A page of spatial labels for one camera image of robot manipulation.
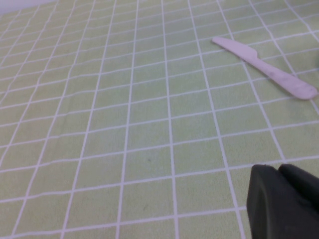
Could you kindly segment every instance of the green grid mat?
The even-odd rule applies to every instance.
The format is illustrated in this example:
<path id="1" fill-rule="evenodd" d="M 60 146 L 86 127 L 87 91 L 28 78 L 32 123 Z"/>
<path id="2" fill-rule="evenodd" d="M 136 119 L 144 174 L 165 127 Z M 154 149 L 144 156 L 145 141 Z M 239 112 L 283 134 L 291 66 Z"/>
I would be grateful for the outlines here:
<path id="1" fill-rule="evenodd" d="M 0 17 L 0 239 L 251 238 L 250 168 L 319 176 L 319 2 L 59 0 Z"/>

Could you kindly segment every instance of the knife handle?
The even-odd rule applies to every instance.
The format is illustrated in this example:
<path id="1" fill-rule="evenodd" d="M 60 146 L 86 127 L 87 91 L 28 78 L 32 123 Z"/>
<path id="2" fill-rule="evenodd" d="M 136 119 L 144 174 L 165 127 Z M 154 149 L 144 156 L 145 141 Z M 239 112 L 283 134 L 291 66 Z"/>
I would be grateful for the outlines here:
<path id="1" fill-rule="evenodd" d="M 299 99 L 310 100 L 318 94 L 317 89 L 314 86 L 264 62 L 259 58 L 251 59 L 247 62 L 262 71 L 278 85 Z"/>

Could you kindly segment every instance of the plastic knife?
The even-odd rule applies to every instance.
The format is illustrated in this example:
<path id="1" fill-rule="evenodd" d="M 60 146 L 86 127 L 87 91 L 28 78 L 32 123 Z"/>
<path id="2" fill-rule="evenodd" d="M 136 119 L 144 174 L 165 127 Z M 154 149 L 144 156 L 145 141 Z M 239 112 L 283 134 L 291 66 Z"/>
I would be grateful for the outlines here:
<path id="1" fill-rule="evenodd" d="M 247 45 L 223 37 L 214 37 L 212 42 L 222 46 L 256 67 L 290 94 L 299 99 L 310 100 L 318 94 L 317 89 L 314 86 L 259 59 L 257 51 Z"/>

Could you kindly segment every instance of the black object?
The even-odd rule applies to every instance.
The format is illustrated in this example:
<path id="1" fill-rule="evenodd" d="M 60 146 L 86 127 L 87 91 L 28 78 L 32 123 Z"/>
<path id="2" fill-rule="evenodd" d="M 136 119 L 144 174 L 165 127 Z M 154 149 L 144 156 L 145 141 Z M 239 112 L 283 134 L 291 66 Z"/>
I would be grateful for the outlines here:
<path id="1" fill-rule="evenodd" d="M 253 239 L 319 239 L 319 179 L 291 164 L 254 165 L 247 212 Z"/>

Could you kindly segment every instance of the cutting mat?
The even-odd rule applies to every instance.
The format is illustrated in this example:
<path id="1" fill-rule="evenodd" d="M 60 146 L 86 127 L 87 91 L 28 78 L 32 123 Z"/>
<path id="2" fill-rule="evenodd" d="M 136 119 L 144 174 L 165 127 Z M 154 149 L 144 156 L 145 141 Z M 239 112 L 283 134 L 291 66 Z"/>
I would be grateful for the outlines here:
<path id="1" fill-rule="evenodd" d="M 250 168 L 319 176 L 319 2 L 59 0 L 0 18 L 0 239 L 250 238 Z"/>

